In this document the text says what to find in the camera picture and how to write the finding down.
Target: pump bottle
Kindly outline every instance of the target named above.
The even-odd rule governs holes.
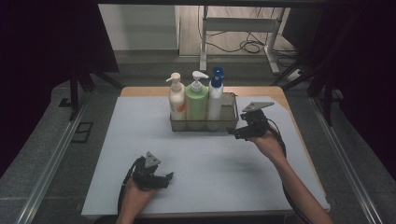
[[[186,120],[201,120],[202,122],[188,122],[190,128],[199,130],[205,126],[207,111],[208,89],[199,79],[209,78],[206,74],[194,71],[192,73],[194,81],[186,88]]]
[[[172,81],[169,89],[169,105],[171,108],[171,120],[186,119],[184,85],[180,82],[180,74],[173,73],[166,81]]]
[[[224,72],[221,67],[213,68],[213,77],[209,82],[209,99],[207,103],[207,129],[210,131],[215,131],[219,128],[219,123],[221,116],[221,105],[222,105],[222,95],[223,95],[223,83]]]

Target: tabletop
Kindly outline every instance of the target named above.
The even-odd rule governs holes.
[[[142,217],[292,214],[275,167],[254,144],[227,133],[172,132],[166,87],[123,89],[113,112],[82,215],[117,214],[120,182],[149,150],[162,160],[157,175],[175,172]],[[289,146],[290,165],[319,203],[330,209],[304,141],[279,87],[226,87],[236,102],[273,101],[264,108]],[[237,127],[246,126],[243,120]]]

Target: wall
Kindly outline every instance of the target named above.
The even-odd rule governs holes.
[[[114,50],[178,49],[177,6],[99,5]]]

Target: white board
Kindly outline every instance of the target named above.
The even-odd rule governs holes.
[[[287,109],[271,97],[237,96],[239,115],[252,101],[281,131],[288,160],[325,209],[330,209]],[[246,126],[243,120],[238,127]],[[291,211],[274,165],[253,143],[227,133],[172,132],[167,97],[119,97],[107,130],[83,216],[116,215],[120,185],[133,162],[150,151],[162,163],[155,175],[174,172],[142,216]]]

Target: human hand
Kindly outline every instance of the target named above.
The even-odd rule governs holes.
[[[149,200],[157,192],[156,189],[141,190],[130,178],[125,185],[122,206],[117,224],[132,224],[134,218],[146,207]]]
[[[285,158],[282,146],[270,131],[267,131],[262,137],[251,137],[247,140],[254,143],[259,151],[272,162]]]

